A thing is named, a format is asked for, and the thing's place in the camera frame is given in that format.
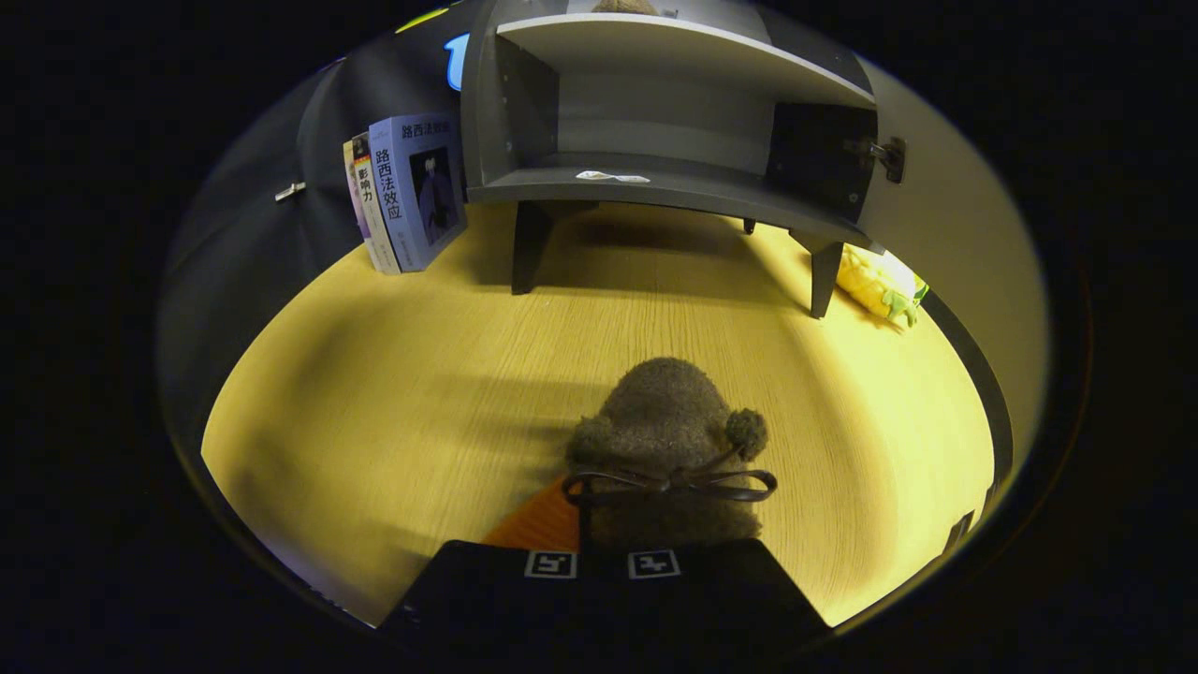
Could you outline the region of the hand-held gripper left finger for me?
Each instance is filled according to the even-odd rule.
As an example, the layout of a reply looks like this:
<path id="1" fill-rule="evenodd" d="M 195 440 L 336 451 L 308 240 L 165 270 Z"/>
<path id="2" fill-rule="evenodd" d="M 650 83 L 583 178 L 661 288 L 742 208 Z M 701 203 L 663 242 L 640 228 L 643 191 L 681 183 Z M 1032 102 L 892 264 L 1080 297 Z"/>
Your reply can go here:
<path id="1" fill-rule="evenodd" d="M 380 623 L 424 661 L 603 661 L 605 558 L 555 476 L 480 540 L 449 540 Z"/>

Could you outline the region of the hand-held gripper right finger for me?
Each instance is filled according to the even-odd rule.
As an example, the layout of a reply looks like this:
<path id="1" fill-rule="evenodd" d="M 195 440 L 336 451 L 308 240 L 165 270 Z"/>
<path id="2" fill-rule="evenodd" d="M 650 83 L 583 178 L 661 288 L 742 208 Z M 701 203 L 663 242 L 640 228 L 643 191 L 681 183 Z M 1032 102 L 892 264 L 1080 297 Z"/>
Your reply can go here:
<path id="1" fill-rule="evenodd" d="M 756 538 L 622 549 L 604 575 L 604 643 L 630 661 L 761 661 L 833 632 Z"/>

